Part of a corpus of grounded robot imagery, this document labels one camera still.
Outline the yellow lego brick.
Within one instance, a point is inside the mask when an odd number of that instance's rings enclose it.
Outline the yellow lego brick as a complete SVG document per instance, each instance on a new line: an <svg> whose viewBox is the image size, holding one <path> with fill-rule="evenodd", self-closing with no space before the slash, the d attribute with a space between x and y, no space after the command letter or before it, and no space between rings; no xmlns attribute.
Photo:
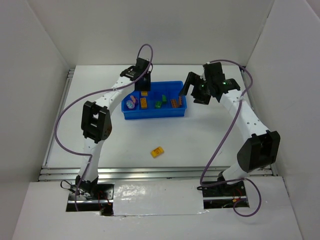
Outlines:
<svg viewBox="0 0 320 240"><path fill-rule="evenodd" d="M148 92L147 91L142 91L141 92L141 96L142 97L147 97L148 96Z"/></svg>
<svg viewBox="0 0 320 240"><path fill-rule="evenodd" d="M152 150L152 151L150 152L150 154L151 154L151 156L152 156L153 158L157 158L157 157L159 157L160 155L162 155L163 153L164 153L164 149L163 149L161 146L155 148L154 150Z"/></svg>

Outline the yellow lego plate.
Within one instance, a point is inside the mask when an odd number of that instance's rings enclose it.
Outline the yellow lego plate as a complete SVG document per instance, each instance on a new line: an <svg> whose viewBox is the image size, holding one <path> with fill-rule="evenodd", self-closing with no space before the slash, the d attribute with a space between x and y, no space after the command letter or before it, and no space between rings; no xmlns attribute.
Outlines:
<svg viewBox="0 0 320 240"><path fill-rule="evenodd" d="M142 98L140 99L140 108L141 108L142 110L145 110L145 109L148 108L147 99L146 99L145 97L142 97Z"/></svg>

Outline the purple lego brick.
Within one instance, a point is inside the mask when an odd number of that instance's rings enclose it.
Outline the purple lego brick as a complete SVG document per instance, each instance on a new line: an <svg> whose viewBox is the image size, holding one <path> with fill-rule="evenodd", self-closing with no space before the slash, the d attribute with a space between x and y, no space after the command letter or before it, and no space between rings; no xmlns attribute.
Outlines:
<svg viewBox="0 0 320 240"><path fill-rule="evenodd" d="M139 99L134 95L130 95L130 101L132 102L133 108L139 105Z"/></svg>

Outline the brown lego plate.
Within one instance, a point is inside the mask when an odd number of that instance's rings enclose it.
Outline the brown lego plate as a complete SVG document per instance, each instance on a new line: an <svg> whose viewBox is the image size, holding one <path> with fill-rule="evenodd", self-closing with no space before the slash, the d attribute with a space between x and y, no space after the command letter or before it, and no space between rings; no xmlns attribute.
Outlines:
<svg viewBox="0 0 320 240"><path fill-rule="evenodd" d="M178 107L181 108L183 106L183 99L181 96L178 97Z"/></svg>
<svg viewBox="0 0 320 240"><path fill-rule="evenodd" d="M176 99L171 99L170 103L171 103L172 108L174 108L174 109L179 107Z"/></svg>

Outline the green lego brick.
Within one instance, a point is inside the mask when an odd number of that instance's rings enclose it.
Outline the green lego brick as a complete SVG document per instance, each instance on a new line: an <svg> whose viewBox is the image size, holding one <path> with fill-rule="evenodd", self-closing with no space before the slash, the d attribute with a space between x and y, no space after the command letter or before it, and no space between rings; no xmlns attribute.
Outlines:
<svg viewBox="0 0 320 240"><path fill-rule="evenodd" d="M162 102L161 101L156 101L154 107L155 107L155 109L160 109L162 107Z"/></svg>

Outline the purple flower lego piece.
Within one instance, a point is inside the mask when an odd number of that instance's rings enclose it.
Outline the purple flower lego piece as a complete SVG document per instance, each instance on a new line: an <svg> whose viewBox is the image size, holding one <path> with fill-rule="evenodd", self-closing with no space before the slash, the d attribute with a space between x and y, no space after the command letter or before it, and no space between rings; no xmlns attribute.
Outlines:
<svg viewBox="0 0 320 240"><path fill-rule="evenodd" d="M128 108L128 110L134 110L136 107L136 104L132 100L127 100L125 102L125 105Z"/></svg>

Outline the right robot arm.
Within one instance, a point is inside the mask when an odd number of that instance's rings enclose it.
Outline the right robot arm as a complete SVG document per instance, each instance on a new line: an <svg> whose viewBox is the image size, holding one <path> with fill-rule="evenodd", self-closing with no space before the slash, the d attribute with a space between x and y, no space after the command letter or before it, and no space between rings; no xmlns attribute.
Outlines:
<svg viewBox="0 0 320 240"><path fill-rule="evenodd" d="M193 86L191 96L195 103L208 105L210 100L215 98L233 118L207 165L210 166L218 155L234 126L240 130L244 143L236 155L236 162L219 174L217 182L204 184L201 181L200 185L203 188L235 185L242 182L252 171L275 163L281 137L277 131L270 131L257 117L245 100L247 90L241 90L235 79L225 77L220 60L208 62L202 67L201 75L192 71L188 73L179 94L185 96L190 86Z"/></svg>

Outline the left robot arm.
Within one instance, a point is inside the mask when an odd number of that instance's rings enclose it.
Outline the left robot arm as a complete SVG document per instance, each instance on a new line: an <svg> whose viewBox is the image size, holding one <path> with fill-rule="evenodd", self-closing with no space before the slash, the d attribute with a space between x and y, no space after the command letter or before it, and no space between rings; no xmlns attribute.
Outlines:
<svg viewBox="0 0 320 240"><path fill-rule="evenodd" d="M81 191L89 194L90 198L98 195L98 165L102 146L112 132L111 115L127 95L151 88L150 66L148 60L138 57L135 65L120 73L110 91L83 105L81 129L85 138L85 156L75 184Z"/></svg>

